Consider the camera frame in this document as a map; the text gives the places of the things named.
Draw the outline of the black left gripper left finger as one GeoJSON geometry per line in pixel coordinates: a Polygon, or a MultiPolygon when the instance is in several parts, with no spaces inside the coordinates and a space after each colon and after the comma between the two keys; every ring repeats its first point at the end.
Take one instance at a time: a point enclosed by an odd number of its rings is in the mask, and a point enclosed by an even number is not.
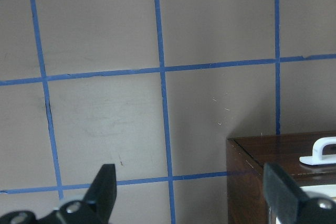
{"type": "Polygon", "coordinates": [[[81,200],[72,200],[38,219],[28,210],[1,216],[1,223],[108,223],[117,198],[116,168],[104,164],[81,200]]]}

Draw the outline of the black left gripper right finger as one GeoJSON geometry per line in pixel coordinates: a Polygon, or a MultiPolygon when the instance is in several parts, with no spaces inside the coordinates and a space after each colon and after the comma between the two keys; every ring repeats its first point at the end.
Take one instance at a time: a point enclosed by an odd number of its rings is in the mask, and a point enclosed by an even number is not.
{"type": "Polygon", "coordinates": [[[267,163],[263,192],[276,223],[335,223],[335,185],[300,187],[280,165],[267,163]]]}

